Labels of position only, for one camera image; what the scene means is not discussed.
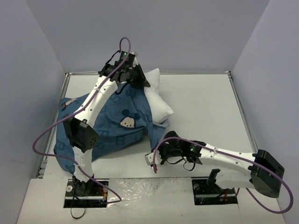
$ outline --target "white pillow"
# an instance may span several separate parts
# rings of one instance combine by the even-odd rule
[[[144,94],[149,102],[153,123],[161,124],[173,115],[171,107],[154,91],[154,88],[145,87]]]
[[[144,76],[146,80],[149,82],[150,87],[153,88],[154,91],[159,94],[159,82],[160,82],[159,69],[154,69],[152,71],[146,72]]]

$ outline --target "gray wall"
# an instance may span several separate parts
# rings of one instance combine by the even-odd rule
[[[131,39],[144,70],[232,70],[269,0],[26,0],[65,71]]]
[[[282,163],[299,220],[299,1],[271,0],[235,68],[233,81],[257,145]],[[279,205],[289,203],[282,190]]]
[[[64,74],[24,0],[0,1],[0,223],[17,221],[38,158],[31,145],[53,120]],[[45,141],[39,145],[43,149]]]

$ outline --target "table surface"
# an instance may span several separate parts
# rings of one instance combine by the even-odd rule
[[[66,97],[90,92],[97,76],[71,76]],[[160,95],[174,110],[171,126],[181,137],[208,142],[238,152],[252,152],[243,120],[227,75],[161,75]],[[55,138],[50,145],[53,152]],[[208,176],[214,166],[196,166],[188,172],[182,164],[163,165],[154,174],[144,155],[150,152],[147,137],[138,144],[93,162],[96,178],[110,179],[109,186],[123,202],[105,209],[87,209],[80,220],[63,208],[66,182],[55,158],[48,158],[43,179],[32,179],[18,224],[36,223],[271,223],[284,224],[282,215],[261,208],[242,189],[238,205],[195,206],[192,176]],[[255,192],[263,204],[279,210],[276,199]],[[108,194],[110,200],[115,196]]]

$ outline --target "blue blanket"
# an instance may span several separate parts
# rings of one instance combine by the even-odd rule
[[[63,98],[60,101],[58,119],[74,113],[87,96],[88,94],[75,99]],[[149,135],[150,147],[154,149],[168,125],[168,121],[162,125],[153,124],[150,105],[143,88],[133,89],[127,85],[120,95],[111,95],[95,121],[93,128],[100,138],[93,148],[93,160],[140,141],[146,133]],[[63,124],[57,126],[54,153],[74,159]],[[57,158],[57,161],[64,171],[73,174],[75,167],[72,161],[62,158]]]

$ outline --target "cartoon mouse ear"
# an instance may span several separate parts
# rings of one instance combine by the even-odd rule
[[[128,116],[130,114],[130,111],[128,109],[124,109],[121,113],[123,116]]]
[[[134,114],[134,118],[135,120],[139,120],[140,119],[140,115],[138,113]]]

